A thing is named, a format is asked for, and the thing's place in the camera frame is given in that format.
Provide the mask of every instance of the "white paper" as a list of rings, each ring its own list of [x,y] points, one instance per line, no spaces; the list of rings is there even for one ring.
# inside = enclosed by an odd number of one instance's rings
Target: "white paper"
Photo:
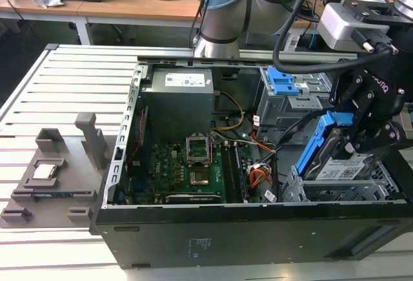
[[[169,87],[205,87],[205,77],[201,73],[168,73],[165,86]]]
[[[61,6],[64,3],[61,0],[33,0],[35,4],[42,8],[48,8],[49,6]]]

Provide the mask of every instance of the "green motherboard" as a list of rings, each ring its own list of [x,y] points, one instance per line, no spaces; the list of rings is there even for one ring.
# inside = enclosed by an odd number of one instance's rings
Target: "green motherboard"
[[[187,162],[186,144],[153,145],[146,179],[131,179],[129,189],[132,192],[129,195],[132,195],[133,203],[174,203],[168,202],[172,199],[177,200],[177,203],[191,203],[191,196],[195,196],[197,200],[205,198],[214,203],[235,202],[232,198],[227,198],[226,182],[229,183],[229,180],[225,176],[228,175],[228,169],[225,169],[228,165],[223,164],[224,158],[221,155],[227,149],[221,144],[210,145],[208,149],[209,151],[206,150],[205,142],[192,142],[188,152],[190,157],[202,158],[208,156],[208,153],[210,155],[207,163],[190,164]],[[252,163],[250,147],[243,145],[238,147],[237,151],[242,166],[240,175],[247,186],[247,166]]]

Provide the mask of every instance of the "yellow wire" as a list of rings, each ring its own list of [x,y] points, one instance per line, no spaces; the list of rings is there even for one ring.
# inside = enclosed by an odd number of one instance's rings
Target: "yellow wire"
[[[230,98],[231,100],[232,100],[232,102],[234,102],[235,103],[235,105],[238,107],[238,109],[239,109],[239,112],[241,113],[241,119],[239,120],[239,122],[236,124],[236,125],[234,125],[234,126],[228,126],[228,127],[212,127],[211,129],[212,130],[232,130],[232,129],[236,129],[236,128],[238,128],[239,126],[241,126],[242,124],[243,124],[243,122],[244,122],[244,111],[243,111],[243,109],[241,108],[241,106],[239,105],[239,103],[233,98],[233,97],[231,97],[229,94],[227,94],[226,92],[220,92],[221,94],[224,94],[224,95],[226,95],[228,98]]]

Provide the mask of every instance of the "blue plastic latch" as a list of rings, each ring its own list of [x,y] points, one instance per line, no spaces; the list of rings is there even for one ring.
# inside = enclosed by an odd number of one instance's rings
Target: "blue plastic latch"
[[[324,132],[328,126],[336,124],[338,126],[351,126],[353,124],[353,113],[333,112],[327,111],[325,115],[320,117],[316,130],[314,131],[310,141],[305,147],[304,152],[299,158],[296,168],[298,174],[302,174],[307,163],[311,159],[311,156],[316,151],[317,147],[320,147],[324,143]]]
[[[273,67],[268,68],[268,80],[274,88],[275,95],[297,96],[298,88],[290,74],[282,73]]]

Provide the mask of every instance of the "power supply label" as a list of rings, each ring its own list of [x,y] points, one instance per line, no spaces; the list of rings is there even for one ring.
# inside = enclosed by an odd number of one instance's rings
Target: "power supply label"
[[[202,73],[168,73],[165,86],[169,87],[205,87],[205,76]]]

